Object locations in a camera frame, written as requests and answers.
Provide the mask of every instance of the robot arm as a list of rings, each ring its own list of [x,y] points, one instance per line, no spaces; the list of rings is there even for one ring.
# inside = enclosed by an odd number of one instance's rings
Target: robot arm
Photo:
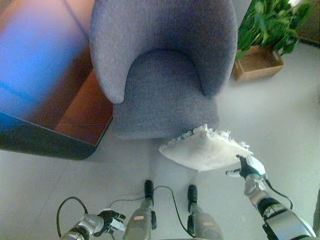
[[[89,240],[91,236],[100,237],[103,233],[113,234],[111,228],[125,231],[123,220],[126,217],[111,209],[104,209],[98,215],[85,214],[72,229],[64,234],[60,240]]]
[[[315,238],[316,235],[307,222],[277,199],[271,197],[264,184],[264,181],[268,181],[268,177],[262,163],[252,156],[237,157],[240,159],[241,168],[227,171],[226,174],[231,177],[241,176],[245,179],[244,194],[248,196],[252,205],[262,216],[264,220],[262,227],[268,239],[319,239]]]

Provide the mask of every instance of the wooden cabinet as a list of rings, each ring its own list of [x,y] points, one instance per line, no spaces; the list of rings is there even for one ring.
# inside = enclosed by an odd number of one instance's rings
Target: wooden cabinet
[[[84,34],[93,1],[70,3],[78,22],[55,0],[16,0],[0,11],[1,149],[84,159],[112,119]]]

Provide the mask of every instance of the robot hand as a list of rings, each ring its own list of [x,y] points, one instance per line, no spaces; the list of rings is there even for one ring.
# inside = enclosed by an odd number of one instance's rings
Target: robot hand
[[[95,237],[100,237],[103,233],[113,234],[113,229],[126,231],[126,225],[123,223],[123,220],[126,219],[125,215],[115,212],[108,208],[100,212],[98,216],[103,219],[103,227],[101,231],[93,234]]]
[[[236,157],[240,159],[241,168],[226,171],[225,174],[227,176],[235,178],[243,177],[246,179],[250,174],[257,174],[260,177],[267,178],[265,167],[258,159],[251,155],[248,157],[237,155]]]

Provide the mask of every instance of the white pillow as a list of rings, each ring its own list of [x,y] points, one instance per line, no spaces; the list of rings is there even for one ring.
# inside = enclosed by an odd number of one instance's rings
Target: white pillow
[[[237,143],[230,138],[230,131],[213,131],[206,124],[160,146],[159,151],[176,163],[199,172],[237,163],[236,155],[252,155],[245,142]]]

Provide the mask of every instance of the potted plant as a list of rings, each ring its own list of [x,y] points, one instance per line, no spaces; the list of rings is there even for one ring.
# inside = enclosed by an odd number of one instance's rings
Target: potted plant
[[[312,11],[308,2],[292,6],[289,0],[252,0],[238,30],[233,66],[238,81],[270,76],[284,63],[299,41],[298,28]]]

